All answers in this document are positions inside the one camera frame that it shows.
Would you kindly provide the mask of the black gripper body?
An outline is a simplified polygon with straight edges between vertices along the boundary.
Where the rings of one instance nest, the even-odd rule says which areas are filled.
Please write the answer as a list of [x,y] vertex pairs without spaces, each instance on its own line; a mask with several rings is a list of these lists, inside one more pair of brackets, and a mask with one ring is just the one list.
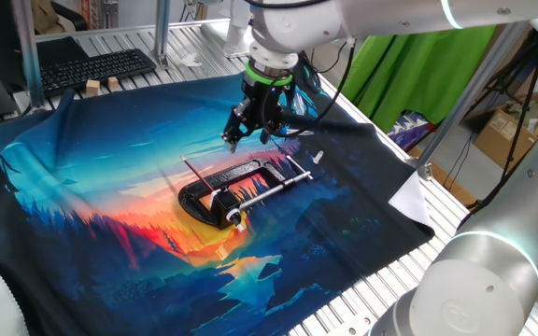
[[269,133],[278,133],[284,125],[285,108],[280,99],[285,96],[287,105],[293,98],[292,78],[263,83],[252,77],[245,77],[242,83],[244,100],[234,109],[236,115],[235,129],[242,133],[252,133],[265,129]]

